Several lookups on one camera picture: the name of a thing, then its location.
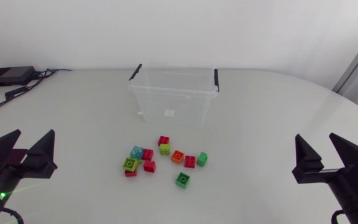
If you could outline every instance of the transparent plastic storage box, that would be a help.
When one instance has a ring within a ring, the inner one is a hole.
[[[141,67],[129,79],[128,89],[147,122],[204,125],[211,99],[218,95],[218,70]]]

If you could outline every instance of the black electronic device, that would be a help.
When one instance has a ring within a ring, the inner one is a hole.
[[[329,185],[342,207],[342,211],[334,213],[332,223],[337,223],[336,215],[345,213],[351,224],[358,224],[358,146],[334,133],[329,138],[345,167],[323,170],[319,154],[298,134],[295,137],[296,167],[292,173],[299,184]]]
[[[0,68],[0,86],[27,85],[34,72],[33,66]]]
[[[13,149],[20,134],[21,132],[16,130],[0,138],[0,212],[12,211],[4,206],[22,178],[49,179],[57,169],[53,162],[53,130],[29,150]]]

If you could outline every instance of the white wall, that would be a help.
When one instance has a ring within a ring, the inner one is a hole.
[[[0,67],[259,68],[332,88],[358,52],[358,0],[0,0]]]

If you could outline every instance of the transparent blue lego brick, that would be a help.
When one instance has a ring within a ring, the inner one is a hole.
[[[139,146],[135,146],[131,151],[131,158],[141,160],[143,153],[144,153],[143,148],[141,148]]]

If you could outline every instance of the router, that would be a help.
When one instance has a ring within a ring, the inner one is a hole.
[[[27,85],[34,72],[33,66],[0,68],[0,86]]]

